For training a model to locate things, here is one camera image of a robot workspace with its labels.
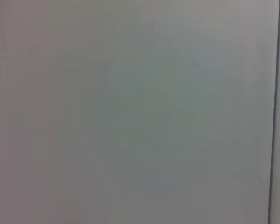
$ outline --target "white door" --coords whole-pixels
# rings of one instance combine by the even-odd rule
[[[0,0],[0,224],[264,224],[277,0]]]

